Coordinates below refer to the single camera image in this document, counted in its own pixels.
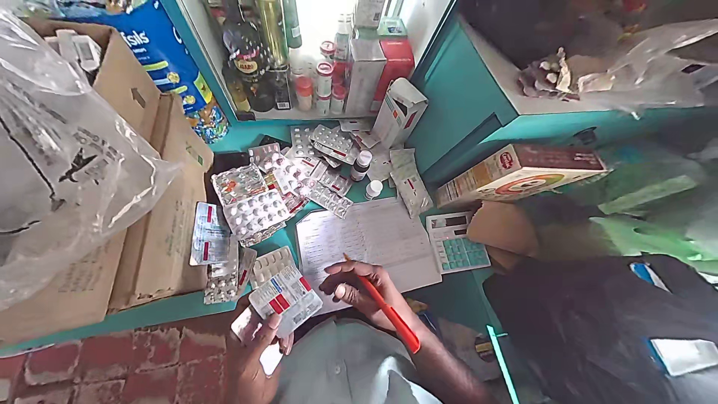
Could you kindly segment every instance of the calculator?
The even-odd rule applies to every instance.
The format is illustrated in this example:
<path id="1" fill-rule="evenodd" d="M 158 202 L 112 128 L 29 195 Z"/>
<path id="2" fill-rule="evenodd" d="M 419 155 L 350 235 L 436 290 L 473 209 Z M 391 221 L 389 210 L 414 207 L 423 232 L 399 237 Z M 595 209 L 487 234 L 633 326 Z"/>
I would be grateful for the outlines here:
<path id="1" fill-rule="evenodd" d="M 491 266 L 486 247 L 466 238 L 472 212 L 426 217 L 426 231 L 442 274 Z"/>

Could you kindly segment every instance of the cardboard carton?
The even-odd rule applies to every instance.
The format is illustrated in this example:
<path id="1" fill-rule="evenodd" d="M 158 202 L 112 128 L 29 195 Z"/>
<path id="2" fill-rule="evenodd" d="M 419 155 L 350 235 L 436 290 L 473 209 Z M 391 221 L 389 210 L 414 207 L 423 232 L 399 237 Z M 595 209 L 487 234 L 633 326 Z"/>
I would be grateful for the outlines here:
<path id="1" fill-rule="evenodd" d="M 163 159 L 183 163 L 157 205 L 127 229 L 110 309 L 121 310 L 205 287 L 206 266 L 190 267 L 198 201 L 213 153 L 192 131 L 179 96 L 162 95 L 150 144 Z"/>
<path id="2" fill-rule="evenodd" d="M 160 92 L 117 29 L 33 18 L 26 23 L 42 37 L 55 36 L 57 29 L 74 29 L 97 42 L 102 49 L 102 62 L 93 88 L 140 136 L 149 139 Z"/>
<path id="3" fill-rule="evenodd" d="M 122 36 L 97 24 L 28 19 L 43 37 L 56 29 L 89 35 L 102 49 L 93 87 L 145 139 L 150 138 L 159 104 L 159 90 L 132 55 Z M 105 318 L 125 240 L 122 231 L 53 277 L 32 297 L 0 311 L 0 347 L 11 346 Z"/>
<path id="4" fill-rule="evenodd" d="M 429 101 L 405 78 L 397 78 L 386 91 L 371 133 L 381 140 L 385 147 L 403 144 Z"/>
<path id="5" fill-rule="evenodd" d="M 378 40 L 349 40 L 349 95 L 344 107 L 347 115 L 369 113 L 385 64 L 386 58 Z"/>
<path id="6" fill-rule="evenodd" d="M 408 78 L 414 70 L 414 51 L 411 50 L 408 39 L 381 40 L 379 44 L 384 52 L 386 65 L 376 86 L 374 100 L 371 102 L 372 112 L 377 112 L 381 108 L 389 84 L 400 77 Z"/>
<path id="7" fill-rule="evenodd" d="M 437 206 L 476 200 L 514 201 L 603 173 L 598 155 L 582 147 L 510 144 L 437 190 Z"/>
<path id="8" fill-rule="evenodd" d="M 31 298 L 0 311 L 0 348 L 102 321 L 124 240 L 121 231 Z"/>

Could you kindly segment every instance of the document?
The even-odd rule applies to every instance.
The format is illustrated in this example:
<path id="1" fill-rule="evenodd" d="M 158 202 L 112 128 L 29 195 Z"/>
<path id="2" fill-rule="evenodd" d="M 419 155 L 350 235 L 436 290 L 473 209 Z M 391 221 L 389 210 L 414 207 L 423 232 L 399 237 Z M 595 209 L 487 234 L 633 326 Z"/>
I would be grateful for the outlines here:
<path id="1" fill-rule="evenodd" d="M 402 293 L 442 281 L 426 230 L 397 198 L 355 203 L 344 220 L 329 211 L 312 212 L 297 223 L 297 246 L 299 270 L 324 302 L 317 314 L 348 307 L 318 289 L 327 277 L 324 269 L 343 261 L 344 253 L 383 265 Z"/>

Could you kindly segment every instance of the brick floor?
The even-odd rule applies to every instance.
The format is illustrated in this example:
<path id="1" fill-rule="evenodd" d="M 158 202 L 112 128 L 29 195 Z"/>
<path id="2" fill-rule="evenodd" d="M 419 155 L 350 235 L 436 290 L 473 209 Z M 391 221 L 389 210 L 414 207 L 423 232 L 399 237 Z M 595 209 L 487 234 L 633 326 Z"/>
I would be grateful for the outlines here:
<path id="1" fill-rule="evenodd" d="M 0 404 L 220 404 L 234 313 L 0 359 Z"/>

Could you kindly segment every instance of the light blue shirt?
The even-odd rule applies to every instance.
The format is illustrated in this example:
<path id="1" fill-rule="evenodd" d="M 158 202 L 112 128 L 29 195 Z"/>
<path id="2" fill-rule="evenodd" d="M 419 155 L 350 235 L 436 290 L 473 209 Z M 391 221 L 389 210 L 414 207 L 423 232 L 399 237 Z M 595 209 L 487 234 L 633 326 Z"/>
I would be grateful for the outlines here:
<path id="1" fill-rule="evenodd" d="M 361 321 L 330 318 L 282 359 L 273 403 L 441 403 L 416 380 L 398 339 Z"/>

